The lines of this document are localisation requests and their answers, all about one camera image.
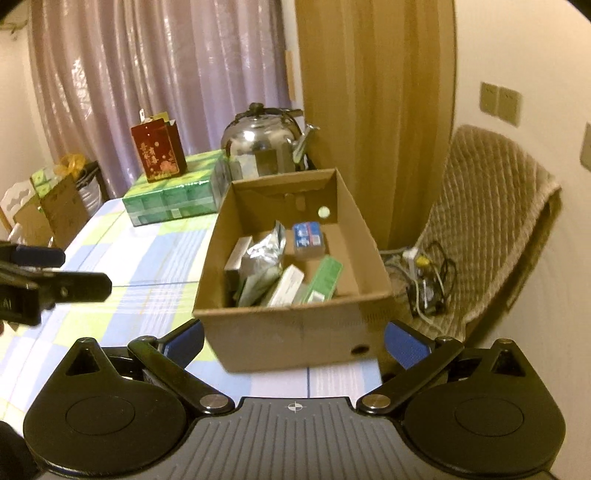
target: pink curtain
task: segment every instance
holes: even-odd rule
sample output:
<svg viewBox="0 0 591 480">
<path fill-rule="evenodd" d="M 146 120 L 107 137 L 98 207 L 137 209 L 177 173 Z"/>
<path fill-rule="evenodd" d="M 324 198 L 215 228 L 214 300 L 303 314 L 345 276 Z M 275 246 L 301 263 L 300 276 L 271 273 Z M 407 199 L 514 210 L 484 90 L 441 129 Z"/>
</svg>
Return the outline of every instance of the pink curtain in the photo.
<svg viewBox="0 0 591 480">
<path fill-rule="evenodd" d="M 30 25 L 52 155 L 98 160 L 115 196 L 142 171 L 140 108 L 168 111 L 189 155 L 251 102 L 288 106 L 279 0 L 32 0 Z"/>
</svg>

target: foil packet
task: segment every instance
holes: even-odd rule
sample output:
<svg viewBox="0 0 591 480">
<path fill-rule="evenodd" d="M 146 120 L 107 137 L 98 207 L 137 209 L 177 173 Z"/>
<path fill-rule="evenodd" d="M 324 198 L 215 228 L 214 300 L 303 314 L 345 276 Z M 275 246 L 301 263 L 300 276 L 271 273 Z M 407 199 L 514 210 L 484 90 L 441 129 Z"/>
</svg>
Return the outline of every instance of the foil packet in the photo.
<svg viewBox="0 0 591 480">
<path fill-rule="evenodd" d="M 240 265 L 240 286 L 234 296 L 238 307 L 254 305 L 281 277 L 285 242 L 285 227 L 275 222 L 269 235 L 246 250 Z"/>
</svg>

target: wooden door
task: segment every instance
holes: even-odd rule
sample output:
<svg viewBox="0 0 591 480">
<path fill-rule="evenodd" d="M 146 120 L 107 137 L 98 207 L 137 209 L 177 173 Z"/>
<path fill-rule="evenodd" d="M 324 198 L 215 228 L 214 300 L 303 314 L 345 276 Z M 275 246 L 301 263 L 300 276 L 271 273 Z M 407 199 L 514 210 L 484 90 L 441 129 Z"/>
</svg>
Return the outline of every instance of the wooden door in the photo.
<svg viewBox="0 0 591 480">
<path fill-rule="evenodd" d="M 453 122 L 453 0 L 296 0 L 306 120 L 380 248 L 415 242 Z"/>
</svg>

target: quilted chair cushion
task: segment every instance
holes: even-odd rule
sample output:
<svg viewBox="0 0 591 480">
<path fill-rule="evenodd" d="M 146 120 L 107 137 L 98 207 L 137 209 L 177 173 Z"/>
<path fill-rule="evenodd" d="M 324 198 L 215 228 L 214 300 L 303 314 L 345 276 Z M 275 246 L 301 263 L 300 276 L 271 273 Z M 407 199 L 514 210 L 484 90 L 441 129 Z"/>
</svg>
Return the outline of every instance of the quilted chair cushion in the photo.
<svg viewBox="0 0 591 480">
<path fill-rule="evenodd" d="M 433 317 L 432 325 L 413 318 L 405 282 L 393 278 L 400 319 L 431 338 L 451 335 L 464 341 L 466 324 L 484 314 L 526 247 L 528 254 L 539 255 L 541 247 L 530 240 L 547 237 L 551 222 L 537 223 L 546 205 L 559 200 L 554 195 L 559 190 L 554 177 L 512 140 L 460 127 L 450 145 L 441 194 L 417 241 L 422 248 L 439 241 L 457 264 L 447 312 Z M 546 230 L 541 235 L 540 228 Z M 527 270 L 524 265 L 518 268 Z M 519 273 L 526 277 L 529 271 Z"/>
</svg>

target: checkered tablecloth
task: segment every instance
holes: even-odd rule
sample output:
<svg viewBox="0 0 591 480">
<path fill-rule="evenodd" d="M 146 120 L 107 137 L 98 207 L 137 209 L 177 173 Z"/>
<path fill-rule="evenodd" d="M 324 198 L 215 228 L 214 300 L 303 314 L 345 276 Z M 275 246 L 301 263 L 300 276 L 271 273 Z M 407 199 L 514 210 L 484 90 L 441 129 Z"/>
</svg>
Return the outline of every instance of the checkered tablecloth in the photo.
<svg viewBox="0 0 591 480">
<path fill-rule="evenodd" d="M 20 432 L 24 414 L 73 342 L 103 346 L 139 335 L 162 336 L 191 318 L 216 216 L 133 227 L 120 200 L 105 203 L 66 250 L 65 270 L 104 272 L 113 293 L 104 303 L 64 304 L 37 328 L 0 337 L 0 419 Z M 187 367 L 231 396 L 350 397 L 353 404 L 380 383 L 377 362 L 284 372 L 229 374 L 209 345 Z"/>
</svg>

